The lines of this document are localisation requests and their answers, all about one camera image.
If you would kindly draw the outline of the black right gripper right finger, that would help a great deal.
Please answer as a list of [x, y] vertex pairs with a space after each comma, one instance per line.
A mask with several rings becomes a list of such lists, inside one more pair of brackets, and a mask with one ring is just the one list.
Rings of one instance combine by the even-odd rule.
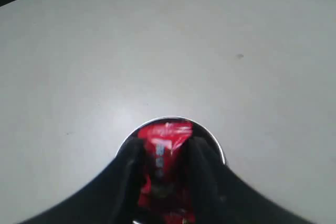
[[244, 183], [204, 138], [189, 140], [187, 158], [196, 223], [308, 223]]

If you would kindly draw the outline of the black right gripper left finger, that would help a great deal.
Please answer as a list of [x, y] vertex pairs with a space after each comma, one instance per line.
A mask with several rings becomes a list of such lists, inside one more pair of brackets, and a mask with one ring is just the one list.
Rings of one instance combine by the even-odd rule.
[[127, 139], [89, 184], [25, 223], [131, 223], [143, 184], [143, 141]]

